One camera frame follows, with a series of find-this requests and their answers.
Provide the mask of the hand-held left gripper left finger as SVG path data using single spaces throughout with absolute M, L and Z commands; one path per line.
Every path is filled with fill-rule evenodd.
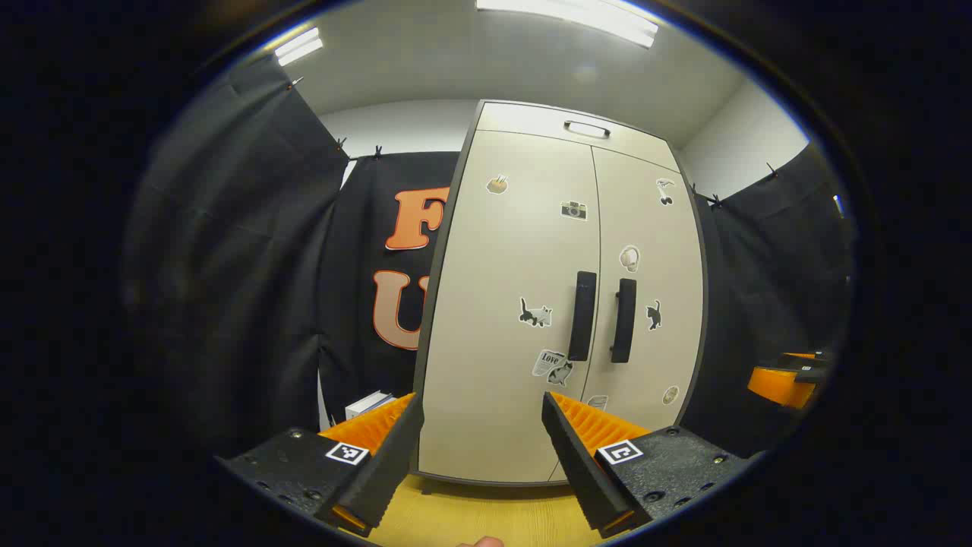
M 268 501 L 368 537 L 409 474 L 423 425 L 422 398 L 407 394 L 325 432 L 292 427 L 216 461 Z

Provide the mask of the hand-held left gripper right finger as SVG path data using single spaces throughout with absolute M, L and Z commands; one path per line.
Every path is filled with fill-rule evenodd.
M 650 432 L 552 391 L 541 421 L 581 512 L 604 539 L 680 515 L 760 460 L 681 425 Z

